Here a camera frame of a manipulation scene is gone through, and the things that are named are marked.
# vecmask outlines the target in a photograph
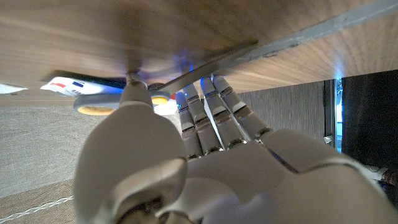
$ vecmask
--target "yellow ring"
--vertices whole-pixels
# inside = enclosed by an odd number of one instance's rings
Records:
[[[113,113],[115,109],[98,107],[98,106],[82,106],[81,108],[78,108],[77,111],[79,111],[82,114],[101,116],[101,115],[109,115]]]
[[[168,102],[169,99],[161,97],[161,96],[156,96],[152,98],[152,103],[155,105],[163,105]]]

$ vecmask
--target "metal bar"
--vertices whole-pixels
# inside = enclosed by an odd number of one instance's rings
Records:
[[[230,64],[238,57],[248,53],[257,44],[257,41],[245,42],[235,46],[230,52],[222,55],[220,58],[213,60],[212,62],[206,63],[191,72],[183,74],[182,76],[166,83],[158,91],[167,92],[173,94],[182,88],[192,84],[193,82],[211,75],[213,72],[226,69],[230,67]]]
[[[296,47],[306,41],[325,37],[345,28],[353,27],[355,25],[362,24],[377,17],[386,16],[397,11],[397,0],[380,0],[369,4],[364,4],[356,9],[343,13],[340,16],[336,16],[315,26],[296,32],[293,35],[284,37],[266,45],[262,45],[250,51],[246,55],[237,58],[229,65],[229,67],[237,66],[258,58],[275,55],[280,50]]]

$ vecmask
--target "white robotic hand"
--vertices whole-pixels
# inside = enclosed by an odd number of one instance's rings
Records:
[[[201,88],[207,113],[193,85],[177,95],[180,138],[139,80],[126,86],[83,148],[80,223],[398,222],[362,165],[296,131],[273,132],[223,77]]]

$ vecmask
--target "robot finger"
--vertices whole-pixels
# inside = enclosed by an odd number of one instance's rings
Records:
[[[272,131],[271,128],[269,128],[268,125],[243,102],[222,76],[215,76],[213,78],[213,85],[216,91],[220,93],[220,97],[227,105],[229,112],[233,114],[250,140],[257,139],[263,134]]]
[[[203,152],[187,100],[183,93],[177,93],[175,100],[177,102],[178,114],[180,115],[181,137],[187,151],[187,158],[188,160],[200,158],[203,156]]]
[[[211,125],[209,117],[206,115],[197,90],[193,84],[191,84],[185,87],[183,91],[185,93],[185,99],[187,100],[188,108],[192,115],[204,155],[216,151],[222,151],[223,148],[221,147],[221,143]]]
[[[210,113],[216,124],[218,134],[226,150],[232,149],[238,144],[246,144],[242,133],[235,124],[231,113],[225,108],[221,98],[211,82],[210,77],[200,80],[200,86],[205,94],[205,100],[210,109]]]

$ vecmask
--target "red label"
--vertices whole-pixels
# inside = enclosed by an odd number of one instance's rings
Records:
[[[57,86],[62,87],[62,88],[66,86],[66,85],[61,84],[61,83],[51,83],[50,85],[57,85]]]

